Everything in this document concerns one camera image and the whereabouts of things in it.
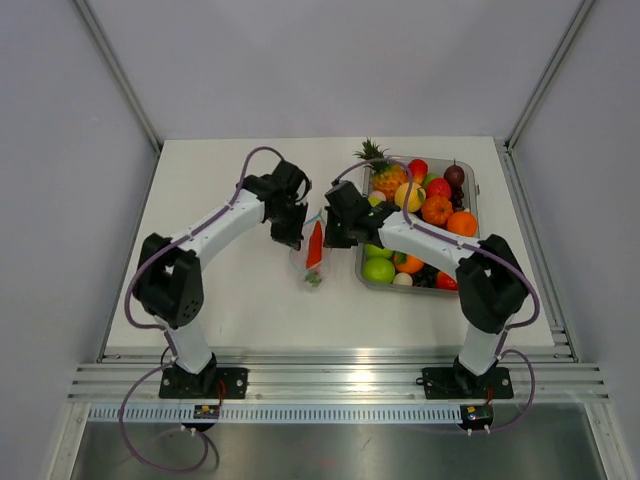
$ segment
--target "green fruit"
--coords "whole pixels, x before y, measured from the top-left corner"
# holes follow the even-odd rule
[[[362,276],[370,282],[391,283],[396,276],[396,269],[389,260],[373,257],[365,262]]]
[[[426,177],[424,177],[424,181],[422,182],[422,188],[427,188],[429,182],[434,178],[439,178],[435,173],[429,173]]]
[[[382,258],[391,258],[393,257],[393,250],[389,250],[388,248],[379,248],[375,245],[365,245],[364,253],[367,254],[367,258],[373,257],[382,257]]]

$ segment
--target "plastic bag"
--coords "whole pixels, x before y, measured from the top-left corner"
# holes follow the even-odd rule
[[[304,222],[302,247],[289,251],[289,261],[298,272],[302,284],[309,289],[318,288],[326,279],[330,249],[324,248],[326,222],[322,210]]]

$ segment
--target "black mounting plate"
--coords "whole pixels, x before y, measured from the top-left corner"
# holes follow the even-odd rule
[[[180,377],[184,377],[185,372],[179,367],[165,368],[162,372],[162,381],[160,382],[160,398],[171,399],[200,399],[200,398],[218,398],[218,390],[216,385],[224,382],[226,391],[225,400],[244,400],[247,393],[247,384],[249,380],[249,370],[246,368],[236,367],[217,367],[214,376],[213,386],[208,392],[194,393],[185,386],[184,381],[180,381]]]
[[[495,367],[489,370],[469,395],[465,395],[456,382],[453,367],[424,368],[422,369],[422,377],[416,379],[416,384],[424,387],[427,400],[487,399],[489,388],[493,390],[492,398],[494,399],[508,400],[513,398],[509,369],[504,367]]]

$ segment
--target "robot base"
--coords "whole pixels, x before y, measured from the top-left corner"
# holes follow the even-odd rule
[[[215,357],[197,375],[177,365],[165,368],[160,383],[160,398],[193,400],[218,398],[218,389],[224,383],[225,400],[243,400],[247,393],[249,370],[246,368],[218,367]]]
[[[468,388],[462,388],[459,382],[459,369],[455,367],[429,367],[422,370],[422,377],[416,384],[424,387],[427,400],[467,400],[491,398],[508,400],[513,398],[513,387],[509,370],[493,367],[481,377],[476,377]]]

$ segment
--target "wall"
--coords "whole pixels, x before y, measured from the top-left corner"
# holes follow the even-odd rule
[[[91,0],[163,138],[506,136],[578,0]]]
[[[0,468],[33,480],[97,355],[154,158],[70,2],[2,2],[0,38]]]
[[[599,2],[516,146],[587,360],[597,361],[640,471],[640,4]]]

